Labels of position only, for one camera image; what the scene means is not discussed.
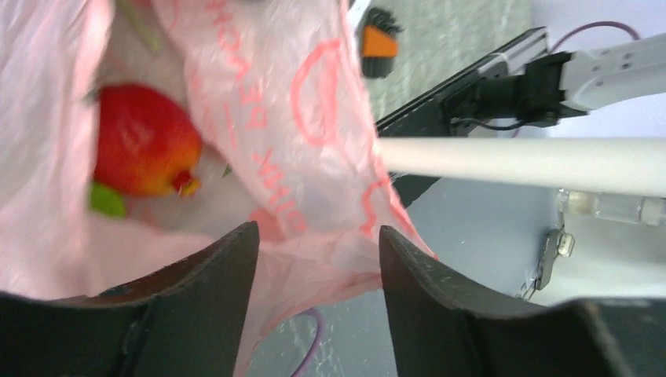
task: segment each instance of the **white pole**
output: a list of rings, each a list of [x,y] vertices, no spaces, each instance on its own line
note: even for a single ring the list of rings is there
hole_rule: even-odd
[[[666,138],[385,137],[396,173],[666,198]]]

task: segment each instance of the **plastic bag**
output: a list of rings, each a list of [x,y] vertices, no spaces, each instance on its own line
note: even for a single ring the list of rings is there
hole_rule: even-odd
[[[346,2],[153,0],[153,16],[143,3],[144,22],[161,25],[157,52],[126,20],[111,27],[109,0],[0,5],[0,289],[96,295],[255,220],[242,375],[282,320],[380,287],[380,225],[432,253],[382,165]],[[134,199],[122,221],[88,211],[96,77],[188,107],[209,145],[195,198]]]

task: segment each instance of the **transparent cylinder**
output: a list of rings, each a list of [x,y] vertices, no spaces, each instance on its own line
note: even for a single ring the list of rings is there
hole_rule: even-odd
[[[560,209],[610,221],[666,228],[666,199],[561,190]]]

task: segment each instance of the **gray table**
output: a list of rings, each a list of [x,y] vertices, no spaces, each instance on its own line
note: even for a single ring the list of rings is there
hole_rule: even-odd
[[[376,119],[391,113],[531,27],[530,0],[374,0],[404,26],[395,70],[368,81]],[[440,180],[408,209],[440,259],[509,295],[524,276],[501,252],[535,255],[551,220],[544,190]],[[326,334],[305,376],[396,376],[381,291],[320,308]],[[312,320],[286,320],[254,353],[249,377],[289,376],[314,333]]]

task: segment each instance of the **orange object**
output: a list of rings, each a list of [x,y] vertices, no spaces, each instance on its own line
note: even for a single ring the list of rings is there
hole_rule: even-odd
[[[94,179],[131,196],[191,196],[203,142],[178,104],[137,84],[100,91]]]
[[[397,41],[378,27],[368,25],[363,28],[363,57],[396,57]]]

